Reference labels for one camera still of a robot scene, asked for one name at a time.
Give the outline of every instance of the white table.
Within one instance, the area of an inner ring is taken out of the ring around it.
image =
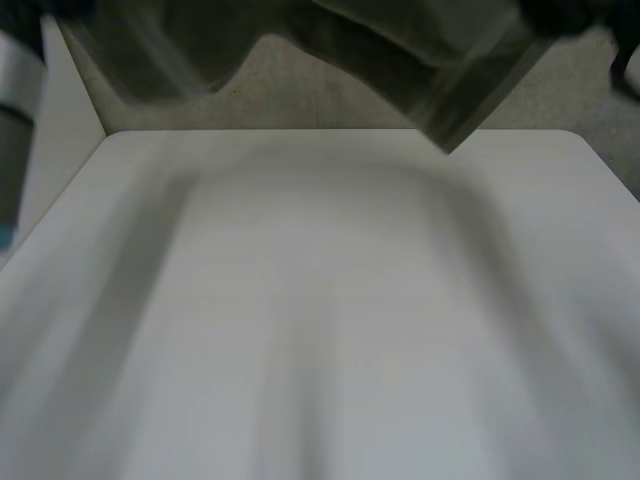
[[[112,136],[0,272],[0,478],[635,478],[639,244],[567,132]]]

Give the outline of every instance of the white surface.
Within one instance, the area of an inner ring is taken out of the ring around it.
[[[635,478],[576,339],[640,344],[639,241],[566,132],[110,137],[0,274],[0,477]]]
[[[43,34],[48,74],[36,121],[17,245],[105,138],[60,30],[55,23],[46,22]],[[8,256],[0,255],[0,269]]]

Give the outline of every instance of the floor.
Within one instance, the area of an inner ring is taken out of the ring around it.
[[[393,108],[349,75],[285,41],[263,38],[216,95],[179,105],[129,106],[67,37],[108,133],[122,130],[403,128]],[[562,129],[582,136],[640,199],[640,108],[612,96],[613,47],[603,33],[556,45],[483,128]]]

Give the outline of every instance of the white wall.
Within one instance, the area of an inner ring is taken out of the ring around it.
[[[36,122],[16,246],[105,138],[104,129],[54,22],[44,25],[48,79]],[[0,255],[0,268],[9,254]]]

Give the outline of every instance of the black object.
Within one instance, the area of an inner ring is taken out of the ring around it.
[[[626,77],[640,45],[640,0],[520,0],[520,10],[536,34],[545,38],[579,35],[596,25],[608,29],[618,44],[611,86],[640,104],[640,92]]]
[[[90,14],[94,4],[95,0],[0,0],[1,232],[11,232],[18,224],[43,78],[41,17],[69,20]]]

